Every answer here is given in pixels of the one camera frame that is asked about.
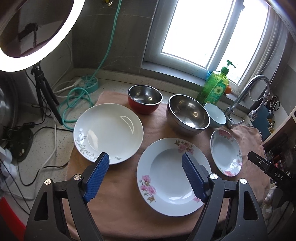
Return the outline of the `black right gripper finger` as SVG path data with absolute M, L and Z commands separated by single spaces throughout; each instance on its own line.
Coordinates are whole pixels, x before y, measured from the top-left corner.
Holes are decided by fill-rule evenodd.
M 272 180 L 274 180 L 278 186 L 293 184 L 293 179 L 290 176 L 255 152 L 249 152 L 247 158 L 249 161 L 258 166 L 264 173 L 266 173 Z

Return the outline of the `black tripod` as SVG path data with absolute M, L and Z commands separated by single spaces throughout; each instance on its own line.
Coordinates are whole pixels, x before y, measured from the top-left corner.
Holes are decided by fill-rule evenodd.
M 38 98 L 38 104 L 41 110 L 44 110 L 43 99 L 48 104 L 49 109 L 54 114 L 56 120 L 60 125 L 63 124 L 62 117 L 57 109 L 57 106 L 60 104 L 58 99 L 56 98 L 55 94 L 53 93 L 48 81 L 45 78 L 45 75 L 41 69 L 40 64 L 33 65 L 31 69 L 31 75 L 34 75 L 35 82 L 36 82 L 36 94 Z

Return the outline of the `white plate grey leaf pattern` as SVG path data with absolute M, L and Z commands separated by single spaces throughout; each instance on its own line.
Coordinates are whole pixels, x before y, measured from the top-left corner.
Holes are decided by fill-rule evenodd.
M 131 158 L 144 139 L 144 127 L 129 108 L 103 103 L 81 114 L 73 131 L 74 144 L 87 160 L 95 162 L 102 152 L 111 165 Z

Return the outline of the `small pink-flowered white plate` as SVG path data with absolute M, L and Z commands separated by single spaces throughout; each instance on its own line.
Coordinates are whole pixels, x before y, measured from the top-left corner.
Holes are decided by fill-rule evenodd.
M 228 177 L 239 174 L 243 164 L 242 152 L 237 140 L 227 131 L 215 130 L 210 138 L 212 158 L 218 170 Z

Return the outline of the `red steel bowl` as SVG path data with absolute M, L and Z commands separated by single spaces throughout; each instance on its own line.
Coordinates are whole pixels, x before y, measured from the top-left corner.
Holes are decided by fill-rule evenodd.
M 130 107 L 140 114 L 153 113 L 163 101 L 162 93 L 148 85 L 133 85 L 127 93 Z

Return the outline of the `pink cloth mat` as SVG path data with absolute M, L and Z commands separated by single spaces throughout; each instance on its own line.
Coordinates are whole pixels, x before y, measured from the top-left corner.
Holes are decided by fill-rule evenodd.
M 270 188 L 269 177 L 259 167 L 248 161 L 247 154 L 254 151 L 264 157 L 261 135 L 258 129 L 244 125 L 228 130 L 239 142 L 242 150 L 243 165 L 235 177 L 226 177 L 214 164 L 210 152 L 212 128 L 195 137 L 178 135 L 167 123 L 167 105 L 162 103 L 150 115 L 139 115 L 144 126 L 144 140 L 138 152 L 120 164 L 111 165 L 104 177 L 96 198 L 88 203 L 95 223 L 105 238 L 126 238 L 126 240 L 145 240 L 154 238 L 177 237 L 189 234 L 194 228 L 202 207 L 183 217 L 168 217 L 153 210 L 141 197 L 136 183 L 137 164 L 143 151 L 154 141 L 161 138 L 182 138 L 197 146 L 205 155 L 211 170 L 226 180 L 237 181 L 245 178 L 257 200 L 264 199 L 264 192 Z M 82 173 L 91 164 L 74 147 L 68 164 L 68 180 L 74 174 Z

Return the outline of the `black adapter device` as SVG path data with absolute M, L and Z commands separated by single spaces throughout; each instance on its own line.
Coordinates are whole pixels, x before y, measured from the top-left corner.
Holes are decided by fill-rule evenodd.
M 27 157 L 33 138 L 34 135 L 30 128 L 22 127 L 9 131 L 10 152 L 14 159 L 22 162 Z

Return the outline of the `white plate pink flowers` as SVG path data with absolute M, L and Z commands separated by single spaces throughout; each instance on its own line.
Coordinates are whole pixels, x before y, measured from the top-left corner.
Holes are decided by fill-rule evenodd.
M 137 184 L 143 199 L 155 211 L 172 217 L 186 216 L 203 206 L 182 168 L 188 152 L 210 173 L 210 164 L 194 144 L 180 138 L 163 138 L 149 145 L 137 165 Z

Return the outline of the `black scissors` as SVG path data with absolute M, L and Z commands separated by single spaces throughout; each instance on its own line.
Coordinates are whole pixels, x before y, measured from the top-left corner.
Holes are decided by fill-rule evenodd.
M 277 95 L 273 95 L 269 101 L 269 104 L 267 105 L 268 106 L 268 109 L 271 111 L 271 112 L 274 112 L 274 111 L 277 111 L 280 107 L 280 101 L 278 99 L 278 96 Z

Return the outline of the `window frame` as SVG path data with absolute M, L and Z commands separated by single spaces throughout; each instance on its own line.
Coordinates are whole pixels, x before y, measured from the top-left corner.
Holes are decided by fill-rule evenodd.
M 159 1 L 144 60 L 201 79 L 231 61 L 230 86 L 240 93 L 265 73 L 280 30 L 266 1 Z

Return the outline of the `small light blue bowl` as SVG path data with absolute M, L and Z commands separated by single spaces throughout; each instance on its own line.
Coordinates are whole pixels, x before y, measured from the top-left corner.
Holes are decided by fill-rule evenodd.
M 219 128 L 226 124 L 226 116 L 219 107 L 211 103 L 206 103 L 204 108 L 210 116 L 210 127 Z

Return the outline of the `blue knife holder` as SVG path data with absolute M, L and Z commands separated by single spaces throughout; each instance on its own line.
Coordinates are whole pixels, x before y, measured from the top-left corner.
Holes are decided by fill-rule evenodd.
M 252 125 L 261 132 L 262 138 L 267 138 L 270 136 L 270 132 L 268 130 L 268 119 L 272 119 L 273 117 L 273 112 L 263 105 L 258 110 L 255 120 L 252 121 Z

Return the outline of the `green dish soap bottle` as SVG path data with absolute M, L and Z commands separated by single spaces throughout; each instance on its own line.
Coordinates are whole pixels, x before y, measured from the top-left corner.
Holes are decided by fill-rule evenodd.
M 223 66 L 220 71 L 211 72 L 206 79 L 201 92 L 196 98 L 200 104 L 217 104 L 229 84 L 227 74 L 229 72 L 230 65 L 235 68 L 235 65 L 231 61 L 227 60 L 227 65 Z

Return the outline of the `large stainless steel bowl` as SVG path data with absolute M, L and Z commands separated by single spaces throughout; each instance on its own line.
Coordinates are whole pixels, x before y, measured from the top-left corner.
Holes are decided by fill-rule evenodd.
M 210 116 L 203 105 L 183 94 L 174 94 L 169 98 L 166 118 L 175 132 L 190 137 L 210 126 Z

